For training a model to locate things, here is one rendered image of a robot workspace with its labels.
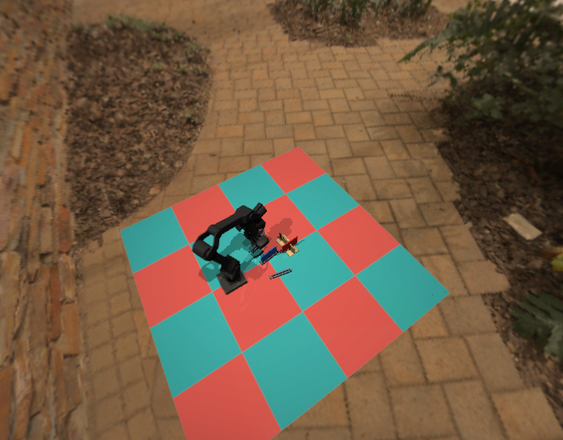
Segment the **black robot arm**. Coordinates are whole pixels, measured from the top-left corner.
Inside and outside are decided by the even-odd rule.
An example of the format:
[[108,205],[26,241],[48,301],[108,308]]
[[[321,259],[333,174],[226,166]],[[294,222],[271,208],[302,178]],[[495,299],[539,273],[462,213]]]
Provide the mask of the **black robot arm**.
[[[237,225],[248,231],[253,230],[256,225],[258,226],[257,231],[265,228],[266,222],[261,217],[266,212],[267,209],[262,203],[258,203],[253,209],[241,205],[234,214],[214,225],[210,225],[205,232],[199,235],[193,243],[193,253],[205,261],[212,260],[220,264],[220,272],[225,275],[229,285],[241,281],[240,262],[228,254],[224,257],[216,252],[219,247],[219,238]],[[210,235],[214,237],[212,246],[203,241]]]

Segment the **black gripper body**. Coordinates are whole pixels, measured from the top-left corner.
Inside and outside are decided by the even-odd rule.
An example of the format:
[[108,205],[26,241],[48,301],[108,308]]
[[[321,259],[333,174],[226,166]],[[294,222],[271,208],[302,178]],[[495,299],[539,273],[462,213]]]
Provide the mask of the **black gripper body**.
[[[241,227],[240,225],[236,226],[236,230],[237,231],[241,231],[243,227]],[[249,237],[250,239],[252,238],[254,241],[256,241],[255,245],[259,248],[259,249],[263,249],[268,243],[269,243],[269,239],[266,238],[265,236],[260,236],[259,231],[257,231],[258,226],[256,225],[256,227],[251,230],[248,231],[245,228],[243,228],[243,230],[245,230],[243,233]]]

